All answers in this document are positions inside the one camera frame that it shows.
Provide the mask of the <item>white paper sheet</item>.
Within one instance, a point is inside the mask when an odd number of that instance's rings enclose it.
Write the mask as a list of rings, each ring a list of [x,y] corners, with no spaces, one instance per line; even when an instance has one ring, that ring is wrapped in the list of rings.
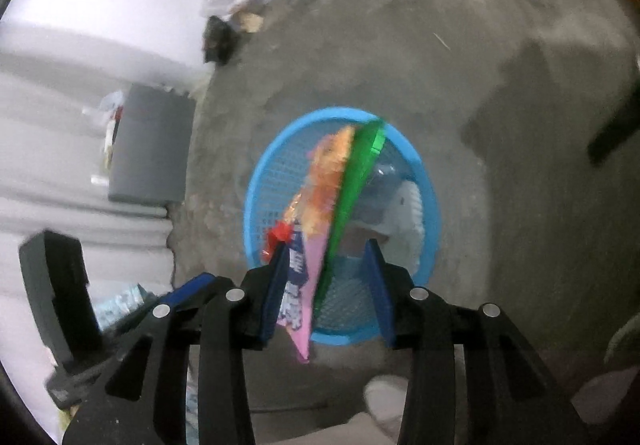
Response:
[[[402,266],[410,275],[420,267],[425,241],[423,206],[418,185],[404,181],[384,205],[382,218],[366,221],[363,216],[352,221],[358,236],[375,238],[387,262]]]

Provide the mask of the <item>pink orange snack packet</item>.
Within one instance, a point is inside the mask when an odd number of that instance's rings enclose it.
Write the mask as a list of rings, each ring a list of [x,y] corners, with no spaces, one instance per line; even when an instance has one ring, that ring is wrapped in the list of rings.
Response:
[[[303,185],[281,219],[267,231],[262,250],[263,257],[270,257],[278,243],[288,248],[288,280],[278,324],[285,328],[303,363],[309,361],[314,296],[355,134],[356,128],[349,124],[323,136],[314,146]]]

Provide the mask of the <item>green snack packet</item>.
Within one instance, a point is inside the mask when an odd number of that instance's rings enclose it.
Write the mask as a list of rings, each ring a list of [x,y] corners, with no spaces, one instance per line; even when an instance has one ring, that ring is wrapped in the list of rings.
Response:
[[[330,231],[326,253],[324,254],[323,269],[314,294],[314,318],[320,316],[322,304],[326,300],[329,287],[334,277],[333,264],[341,240],[346,231],[347,223],[352,216],[356,202],[367,184],[378,156],[381,155],[386,141],[385,122],[374,119],[366,124],[359,124],[352,138],[350,153],[346,160],[340,194],[334,208],[334,217]]]

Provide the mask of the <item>floral light-blue tablecloth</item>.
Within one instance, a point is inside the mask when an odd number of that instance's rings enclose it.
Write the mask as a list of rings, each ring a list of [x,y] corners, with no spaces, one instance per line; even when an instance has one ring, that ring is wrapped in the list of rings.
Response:
[[[101,300],[93,306],[96,322],[103,337],[114,340],[123,335],[127,326],[137,326],[136,317],[153,307],[156,295],[140,285],[130,286],[118,295]],[[198,444],[198,392],[192,382],[191,369],[186,372],[186,443]]]

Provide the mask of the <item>white shoe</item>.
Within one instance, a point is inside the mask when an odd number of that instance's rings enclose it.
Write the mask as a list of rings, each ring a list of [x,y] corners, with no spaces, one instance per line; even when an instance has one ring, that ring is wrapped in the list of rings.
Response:
[[[393,375],[371,379],[363,390],[367,411],[376,425],[397,442],[408,392],[408,380]]]

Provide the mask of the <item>beige trouser leg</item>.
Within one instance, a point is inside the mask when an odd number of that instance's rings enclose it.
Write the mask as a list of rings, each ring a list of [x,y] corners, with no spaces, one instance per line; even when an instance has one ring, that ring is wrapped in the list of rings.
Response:
[[[368,413],[357,413],[346,423],[303,436],[282,439],[274,445],[392,445],[393,441]]]

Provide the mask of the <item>blue plastic mesh basket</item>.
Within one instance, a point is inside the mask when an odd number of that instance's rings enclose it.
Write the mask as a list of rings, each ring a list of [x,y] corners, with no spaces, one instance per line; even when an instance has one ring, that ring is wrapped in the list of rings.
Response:
[[[308,155],[323,136],[349,124],[366,124],[375,116],[364,110],[329,107],[315,110],[289,124],[267,147],[254,170],[245,197],[243,238],[248,265],[260,262],[265,235],[281,217],[285,207],[303,185],[309,167]],[[358,214],[366,221],[378,221],[386,202],[404,181],[418,185],[425,228],[420,267],[411,275],[424,287],[436,261],[440,235],[440,214],[434,188],[419,153],[391,124],[385,127],[386,141],[372,179],[359,200]],[[348,253],[338,260],[320,316],[314,318],[311,341],[323,345],[351,345],[378,336],[378,322],[366,279],[359,272],[360,254]]]

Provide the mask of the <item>dark grey cabinet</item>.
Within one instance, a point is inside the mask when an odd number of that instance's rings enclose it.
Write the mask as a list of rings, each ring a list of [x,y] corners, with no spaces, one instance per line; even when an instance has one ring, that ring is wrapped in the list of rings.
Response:
[[[113,146],[108,199],[149,207],[183,202],[195,106],[186,95],[131,87]]]

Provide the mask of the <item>clutter on cabinet top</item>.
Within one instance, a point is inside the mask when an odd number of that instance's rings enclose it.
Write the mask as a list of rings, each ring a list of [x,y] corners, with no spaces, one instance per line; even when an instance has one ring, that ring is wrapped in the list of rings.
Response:
[[[126,94],[118,90],[102,98],[96,108],[84,107],[82,114],[102,134],[98,170],[91,176],[91,184],[107,188],[110,185],[111,166],[117,132],[122,120]]]

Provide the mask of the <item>grey curtain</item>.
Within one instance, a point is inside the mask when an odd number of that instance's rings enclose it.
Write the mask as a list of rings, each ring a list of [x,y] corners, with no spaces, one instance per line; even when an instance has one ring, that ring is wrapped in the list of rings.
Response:
[[[131,83],[172,81],[166,58],[81,34],[1,25],[1,363],[14,382],[51,367],[23,286],[18,246],[53,228],[80,239],[91,292],[130,283],[171,287],[171,223],[163,208],[114,204],[91,178],[103,134],[87,116]]]

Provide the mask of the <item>black bag on floor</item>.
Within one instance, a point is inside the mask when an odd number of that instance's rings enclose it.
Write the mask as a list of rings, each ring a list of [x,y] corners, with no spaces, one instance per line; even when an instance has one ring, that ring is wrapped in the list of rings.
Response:
[[[227,65],[239,45],[239,35],[218,16],[210,16],[203,34],[204,63]]]

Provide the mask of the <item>cardboard piece on floor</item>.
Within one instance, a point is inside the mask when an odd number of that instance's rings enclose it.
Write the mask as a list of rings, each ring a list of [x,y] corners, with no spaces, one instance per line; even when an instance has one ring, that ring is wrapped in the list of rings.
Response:
[[[243,12],[239,15],[241,30],[247,34],[256,34],[262,29],[264,18],[258,14]]]

